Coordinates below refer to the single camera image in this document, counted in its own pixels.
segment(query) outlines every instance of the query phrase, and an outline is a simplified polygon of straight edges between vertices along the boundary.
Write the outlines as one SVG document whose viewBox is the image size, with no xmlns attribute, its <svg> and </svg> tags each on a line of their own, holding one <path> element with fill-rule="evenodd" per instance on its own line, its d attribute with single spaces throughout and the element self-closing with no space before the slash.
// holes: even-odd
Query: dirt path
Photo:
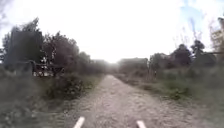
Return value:
<svg viewBox="0 0 224 128">
<path fill-rule="evenodd" d="M 171 102 L 106 76 L 88 96 L 80 99 L 78 116 L 84 128 L 136 128 L 143 120 L 147 128 L 211 128 L 198 115 Z"/>
</svg>

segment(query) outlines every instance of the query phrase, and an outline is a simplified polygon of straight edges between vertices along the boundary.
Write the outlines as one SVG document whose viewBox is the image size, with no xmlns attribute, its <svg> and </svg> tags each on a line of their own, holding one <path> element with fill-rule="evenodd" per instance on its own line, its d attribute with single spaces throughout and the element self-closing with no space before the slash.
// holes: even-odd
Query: overexposed sky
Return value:
<svg viewBox="0 0 224 128">
<path fill-rule="evenodd" d="M 203 31 L 202 40 L 210 49 L 208 22 L 222 14 L 223 3 L 218 0 L 14 0 L 7 15 L 11 26 L 39 17 L 39 27 L 44 33 L 60 31 L 75 39 L 80 50 L 91 58 L 116 62 L 121 58 L 172 52 L 181 43 L 181 33 L 192 38 L 190 17 L 196 20 L 197 30 Z M 1 37 L 11 26 L 1 31 Z"/>
</svg>

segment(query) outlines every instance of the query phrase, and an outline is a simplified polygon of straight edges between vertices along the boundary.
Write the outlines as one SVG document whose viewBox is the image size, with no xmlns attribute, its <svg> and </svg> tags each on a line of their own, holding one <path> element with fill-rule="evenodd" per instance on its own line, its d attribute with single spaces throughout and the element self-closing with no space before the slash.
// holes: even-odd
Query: vegetation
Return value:
<svg viewBox="0 0 224 128">
<path fill-rule="evenodd" d="M 32 61 L 32 71 L 37 72 L 36 65 L 43 65 L 42 70 L 52 71 L 54 77 L 38 78 L 42 81 L 42 95 L 45 99 L 71 100 L 84 94 L 86 90 L 94 87 L 89 81 L 91 75 L 99 76 L 106 72 L 106 62 L 91 60 L 85 52 L 80 52 L 77 42 L 58 32 L 56 35 L 43 35 L 38 28 L 38 18 L 24 24 L 15 26 L 3 39 L 1 50 L 3 70 L 15 72 L 18 68 L 26 67 L 25 63 Z M 56 76 L 55 70 L 62 67 L 63 72 Z"/>
</svg>

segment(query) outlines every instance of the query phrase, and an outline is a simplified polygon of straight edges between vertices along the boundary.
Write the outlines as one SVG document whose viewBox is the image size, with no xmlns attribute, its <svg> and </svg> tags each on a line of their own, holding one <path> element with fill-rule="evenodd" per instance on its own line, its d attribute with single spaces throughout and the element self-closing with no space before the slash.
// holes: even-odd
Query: bush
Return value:
<svg viewBox="0 0 224 128">
<path fill-rule="evenodd" d="M 167 93 L 171 99 L 179 100 L 184 98 L 185 96 L 190 95 L 190 89 L 186 85 L 184 85 L 182 81 L 181 83 L 178 81 L 168 81 L 165 82 L 165 87 L 167 88 Z"/>
<path fill-rule="evenodd" d="M 47 88 L 45 97 L 48 99 L 71 100 L 79 97 L 89 87 L 90 83 L 84 82 L 76 74 L 66 74 L 55 78 Z"/>
</svg>

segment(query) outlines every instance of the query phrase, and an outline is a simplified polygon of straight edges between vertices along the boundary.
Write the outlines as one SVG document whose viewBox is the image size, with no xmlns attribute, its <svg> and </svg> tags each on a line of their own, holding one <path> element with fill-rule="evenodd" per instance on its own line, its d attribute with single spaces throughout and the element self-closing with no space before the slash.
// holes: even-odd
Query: grass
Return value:
<svg viewBox="0 0 224 128">
<path fill-rule="evenodd" d="M 153 81 L 130 75 L 115 76 L 155 96 L 162 96 L 183 105 L 195 104 L 205 111 L 203 118 L 219 127 L 224 126 L 224 68 L 166 70 Z"/>
</svg>

